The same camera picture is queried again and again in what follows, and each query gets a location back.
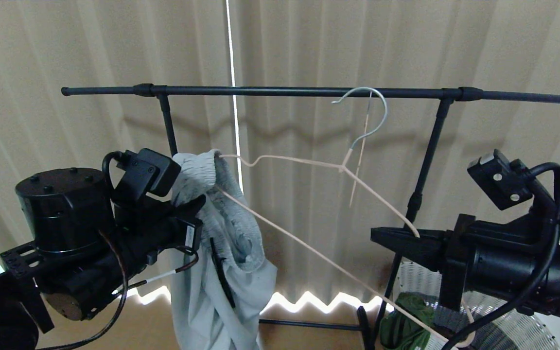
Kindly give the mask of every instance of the horizontal rod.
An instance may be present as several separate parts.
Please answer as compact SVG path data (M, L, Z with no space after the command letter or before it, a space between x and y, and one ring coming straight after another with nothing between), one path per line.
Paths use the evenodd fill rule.
M331 330L361 331L360 326L353 324L336 324L336 323L320 323L320 322L304 322L304 321L288 321L286 319L266 319L262 318L259 323L264 324L281 324L283 326L297 327L313 327L313 328L329 328Z
M62 94L70 95L207 95L207 96L284 96L284 97L342 97L352 88L334 87L189 87L139 84L132 87L63 87ZM560 104L560 95L507 91L483 91L473 87L460 88L378 88L388 98L433 98L455 101L506 100ZM368 91L356 91L351 97L368 97Z

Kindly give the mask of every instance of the floor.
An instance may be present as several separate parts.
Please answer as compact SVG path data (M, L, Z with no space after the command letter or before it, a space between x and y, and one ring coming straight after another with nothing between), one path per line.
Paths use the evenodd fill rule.
M69 321L56 312L52 313L55 329L42 334L38 347L67 344L94 335L111 318L116 303L112 303L91 321ZM290 313L276 306L267 310L266 318L320 321L329 323L356 324L355 309L342 304L333 313L326 315L311 305L304 306L298 313ZM375 310L369 313L371 323ZM339 350L362 349L360 332L324 330L293 326L260 325L265 350L312 349ZM172 326L169 301L163 296L150 304L142 305L137 296L127 300L120 319L102 338L84 348L85 350L177 350L178 345Z

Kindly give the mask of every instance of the white label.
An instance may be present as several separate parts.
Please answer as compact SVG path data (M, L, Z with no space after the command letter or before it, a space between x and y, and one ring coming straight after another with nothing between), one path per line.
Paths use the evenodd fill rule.
M187 226L187 235L185 236L185 246L193 248L193 237L196 233L196 229L193 226Z

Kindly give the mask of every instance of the green cloth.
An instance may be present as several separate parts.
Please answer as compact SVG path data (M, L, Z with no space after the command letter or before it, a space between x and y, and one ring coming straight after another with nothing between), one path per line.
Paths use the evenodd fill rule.
M434 310L418 295L401 293L396 304L427 326L433 327ZM380 324L380 341L387 350L415 350L417 347L424 349L429 341L429 332L394 310Z

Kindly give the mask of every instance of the garment rack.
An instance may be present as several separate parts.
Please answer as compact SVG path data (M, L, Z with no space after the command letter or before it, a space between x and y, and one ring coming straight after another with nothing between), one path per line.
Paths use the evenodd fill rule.
M171 155L177 153L176 139L174 136L174 125L170 113L169 95L207 95L207 96L282 96L282 97L342 97L352 88L338 87L198 87L198 86L154 86L153 84L138 84L131 87L79 87L62 88L62 95L138 95L142 97L156 97L159 100L163 113L165 131L170 146ZM386 98L427 98L440 100L436 112L436 121L431 130L431 137L420 167L418 180L414 192L407 203L406 217L414 222L416 214L422 204L422 191L427 181L427 175L433 161L440 133L444 121L449 113L453 102L471 102L478 100L498 101L520 101L520 102L543 102L548 104L560 104L560 95L547 95L542 93L523 93L509 91L486 91L473 87L459 88L378 88ZM369 97L367 91L357 91L349 97ZM402 261L402 256L395 253L390 277L386 285L385 297L390 297L395 278ZM304 321L287 321L278 319L260 319L264 324L284 324L287 326L301 326L314 328L329 328L334 330L359 331L362 333L362 341L366 350L375 348L379 325L386 311L386 302L380 306L375 326L371 329L367 313L364 307L358 307L358 324L333 324Z

